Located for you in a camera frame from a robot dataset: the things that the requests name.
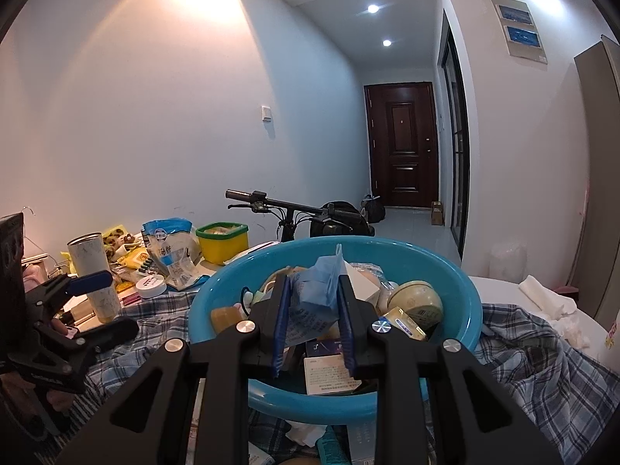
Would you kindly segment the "orange-yellow plastic case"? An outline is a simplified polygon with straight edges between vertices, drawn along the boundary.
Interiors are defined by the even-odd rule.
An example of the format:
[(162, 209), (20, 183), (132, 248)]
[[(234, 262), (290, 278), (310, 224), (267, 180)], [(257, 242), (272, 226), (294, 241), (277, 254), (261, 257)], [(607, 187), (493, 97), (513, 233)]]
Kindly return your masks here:
[(240, 307), (214, 308), (210, 312), (211, 325), (217, 335), (245, 319), (246, 315)]

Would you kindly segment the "light blue soft packet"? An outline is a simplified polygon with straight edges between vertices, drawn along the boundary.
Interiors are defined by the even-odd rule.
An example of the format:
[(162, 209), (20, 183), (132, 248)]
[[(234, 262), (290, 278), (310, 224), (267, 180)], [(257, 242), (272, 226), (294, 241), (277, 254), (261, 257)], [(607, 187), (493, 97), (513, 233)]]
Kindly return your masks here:
[(334, 255), (321, 256), (311, 268), (292, 275), (287, 346), (317, 339), (338, 321), (339, 277), (346, 275), (341, 245)]

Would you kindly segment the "blue plaid cloth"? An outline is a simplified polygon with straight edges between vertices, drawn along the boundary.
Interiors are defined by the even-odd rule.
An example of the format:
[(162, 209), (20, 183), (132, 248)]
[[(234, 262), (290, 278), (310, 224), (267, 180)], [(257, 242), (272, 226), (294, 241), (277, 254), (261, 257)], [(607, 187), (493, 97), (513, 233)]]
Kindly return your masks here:
[[(166, 340), (187, 338), (193, 297), (171, 292), (123, 311), (137, 321), (138, 336), (96, 360), (84, 394), (68, 410), (69, 428), (60, 444), (71, 441)], [(612, 370), (514, 305), (484, 306), (474, 354), (559, 449), (565, 463), (619, 461), (619, 377)]]

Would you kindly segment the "white marbled tumbler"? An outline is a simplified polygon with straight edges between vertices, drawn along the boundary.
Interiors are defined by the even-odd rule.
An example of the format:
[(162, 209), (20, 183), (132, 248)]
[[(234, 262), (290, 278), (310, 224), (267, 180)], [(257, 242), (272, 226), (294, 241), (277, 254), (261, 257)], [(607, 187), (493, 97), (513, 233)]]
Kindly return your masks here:
[(80, 277), (96, 276), (98, 287), (87, 293), (93, 312), (100, 323), (110, 323), (121, 311), (109, 270), (101, 232), (85, 234), (67, 244), (71, 262)]

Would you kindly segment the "white jar blue base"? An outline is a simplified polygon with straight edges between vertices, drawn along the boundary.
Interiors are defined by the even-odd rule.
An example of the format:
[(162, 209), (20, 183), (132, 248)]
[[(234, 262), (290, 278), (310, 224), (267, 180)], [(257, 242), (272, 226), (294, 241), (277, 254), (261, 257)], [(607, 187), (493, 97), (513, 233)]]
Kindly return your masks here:
[(136, 283), (136, 290), (138, 294), (144, 299), (154, 298), (166, 292), (166, 280), (162, 275), (148, 275), (141, 278)]

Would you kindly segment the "yellow snack bag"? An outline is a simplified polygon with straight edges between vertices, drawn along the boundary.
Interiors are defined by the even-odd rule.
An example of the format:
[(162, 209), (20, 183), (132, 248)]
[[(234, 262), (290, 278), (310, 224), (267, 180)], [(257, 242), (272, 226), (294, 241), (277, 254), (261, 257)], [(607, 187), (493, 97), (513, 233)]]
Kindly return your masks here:
[(118, 225), (70, 240), (61, 257), (69, 272), (80, 276), (106, 270), (116, 280), (137, 281), (138, 270), (147, 257), (143, 248), (140, 235)]

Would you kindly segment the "gold cardboard box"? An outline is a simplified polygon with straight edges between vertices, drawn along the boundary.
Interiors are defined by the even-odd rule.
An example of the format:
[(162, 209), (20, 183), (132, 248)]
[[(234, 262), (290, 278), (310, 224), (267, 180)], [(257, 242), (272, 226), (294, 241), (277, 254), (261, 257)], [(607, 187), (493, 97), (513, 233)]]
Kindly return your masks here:
[(402, 308), (391, 308), (391, 310), (382, 315), (382, 317), (384, 317), (391, 326), (401, 330), (410, 339), (417, 341), (427, 340), (427, 335), (424, 330)]

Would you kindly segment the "white text box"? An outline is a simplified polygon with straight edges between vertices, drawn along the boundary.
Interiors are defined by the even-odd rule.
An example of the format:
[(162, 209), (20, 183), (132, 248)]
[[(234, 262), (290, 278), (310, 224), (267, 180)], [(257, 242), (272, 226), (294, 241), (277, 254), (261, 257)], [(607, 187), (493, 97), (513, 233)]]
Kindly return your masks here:
[(349, 394), (362, 385), (349, 374), (342, 355), (304, 358), (304, 372), (308, 396)]

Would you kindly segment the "round cream jar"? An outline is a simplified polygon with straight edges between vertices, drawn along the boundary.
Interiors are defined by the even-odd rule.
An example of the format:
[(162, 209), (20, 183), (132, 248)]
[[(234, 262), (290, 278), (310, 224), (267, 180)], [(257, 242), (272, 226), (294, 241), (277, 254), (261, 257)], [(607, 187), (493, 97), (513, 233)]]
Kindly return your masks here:
[(443, 321), (443, 302), (431, 284), (423, 280), (398, 286), (388, 301), (388, 310), (393, 308), (400, 308), (424, 330)]

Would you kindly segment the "white towel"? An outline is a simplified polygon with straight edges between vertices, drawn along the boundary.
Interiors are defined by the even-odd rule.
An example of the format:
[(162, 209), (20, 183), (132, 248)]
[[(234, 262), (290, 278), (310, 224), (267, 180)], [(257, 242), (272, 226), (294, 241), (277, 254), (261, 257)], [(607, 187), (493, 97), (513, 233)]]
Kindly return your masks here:
[(518, 284), (519, 290), (539, 310), (539, 316), (569, 345), (584, 351), (589, 347), (589, 338), (584, 335), (577, 314), (576, 302), (546, 287), (532, 275)]

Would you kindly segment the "dark blue small box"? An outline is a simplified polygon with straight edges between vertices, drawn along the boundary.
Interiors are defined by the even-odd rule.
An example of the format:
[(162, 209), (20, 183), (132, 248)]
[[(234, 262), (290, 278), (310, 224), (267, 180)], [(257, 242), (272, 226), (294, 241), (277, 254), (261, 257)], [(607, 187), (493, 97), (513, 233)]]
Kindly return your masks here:
[(311, 340), (306, 342), (308, 358), (341, 355), (343, 347), (338, 339)]

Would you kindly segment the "blue white snack bag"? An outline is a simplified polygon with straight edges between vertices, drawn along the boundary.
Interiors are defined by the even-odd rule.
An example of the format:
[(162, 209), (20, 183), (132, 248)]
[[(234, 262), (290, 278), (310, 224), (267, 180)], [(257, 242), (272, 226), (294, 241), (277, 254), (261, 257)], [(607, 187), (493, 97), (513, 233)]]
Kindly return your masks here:
[(142, 226), (145, 248), (166, 283), (177, 291), (190, 289), (209, 276), (192, 222), (180, 217), (156, 219)]

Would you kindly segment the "yellow box green lid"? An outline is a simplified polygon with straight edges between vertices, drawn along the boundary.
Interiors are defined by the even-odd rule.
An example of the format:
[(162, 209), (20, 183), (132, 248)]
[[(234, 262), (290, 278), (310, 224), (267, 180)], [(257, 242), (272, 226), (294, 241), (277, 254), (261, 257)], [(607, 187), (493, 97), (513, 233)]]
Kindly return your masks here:
[(195, 230), (206, 262), (224, 265), (227, 260), (249, 248), (249, 228), (235, 222), (214, 222)]

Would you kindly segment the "beige tall cabinet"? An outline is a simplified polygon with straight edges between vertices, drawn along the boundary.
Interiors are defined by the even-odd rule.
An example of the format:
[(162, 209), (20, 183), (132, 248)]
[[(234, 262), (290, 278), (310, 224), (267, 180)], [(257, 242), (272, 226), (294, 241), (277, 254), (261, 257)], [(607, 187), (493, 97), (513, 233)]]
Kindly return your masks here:
[(619, 45), (575, 58), (586, 113), (589, 188), (573, 283), (581, 311), (608, 329), (619, 311)]

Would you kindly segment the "dark wooden door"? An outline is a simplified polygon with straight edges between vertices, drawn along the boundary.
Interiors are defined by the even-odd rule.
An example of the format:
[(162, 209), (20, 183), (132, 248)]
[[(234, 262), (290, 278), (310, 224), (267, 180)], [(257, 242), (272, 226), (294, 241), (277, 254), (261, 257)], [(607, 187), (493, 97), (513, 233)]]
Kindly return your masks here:
[(439, 199), (430, 82), (367, 85), (371, 192), (387, 207), (428, 209)]

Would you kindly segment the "bicycle with black handlebar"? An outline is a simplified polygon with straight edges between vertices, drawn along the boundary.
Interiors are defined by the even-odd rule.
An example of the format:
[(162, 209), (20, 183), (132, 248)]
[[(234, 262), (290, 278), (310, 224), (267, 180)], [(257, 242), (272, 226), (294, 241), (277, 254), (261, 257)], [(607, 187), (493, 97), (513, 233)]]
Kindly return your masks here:
[(295, 240), (296, 229), (309, 224), (311, 237), (359, 235), (373, 237), (375, 228), (366, 215), (346, 201), (329, 201), (322, 207), (312, 207), (285, 200), (276, 200), (263, 191), (227, 189), (229, 209), (249, 209), (254, 214), (271, 214), (277, 219), (276, 237), (282, 243)]

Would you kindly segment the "white wall switch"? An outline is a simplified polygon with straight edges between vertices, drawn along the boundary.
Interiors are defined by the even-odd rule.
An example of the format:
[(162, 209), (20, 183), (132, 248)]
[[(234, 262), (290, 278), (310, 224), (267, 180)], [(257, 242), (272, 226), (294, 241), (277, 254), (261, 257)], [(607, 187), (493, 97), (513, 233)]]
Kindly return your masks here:
[(263, 105), (261, 107), (261, 110), (262, 110), (262, 120), (264, 122), (270, 122), (272, 120), (271, 108), (269, 106)]

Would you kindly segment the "wall electrical panel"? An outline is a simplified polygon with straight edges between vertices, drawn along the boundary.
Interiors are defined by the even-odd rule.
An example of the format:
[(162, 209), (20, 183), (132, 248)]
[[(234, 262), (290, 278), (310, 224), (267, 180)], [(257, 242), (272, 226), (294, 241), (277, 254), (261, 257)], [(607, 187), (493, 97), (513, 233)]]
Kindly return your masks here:
[(527, 3), (519, 0), (491, 0), (512, 57), (548, 63), (542, 40)]

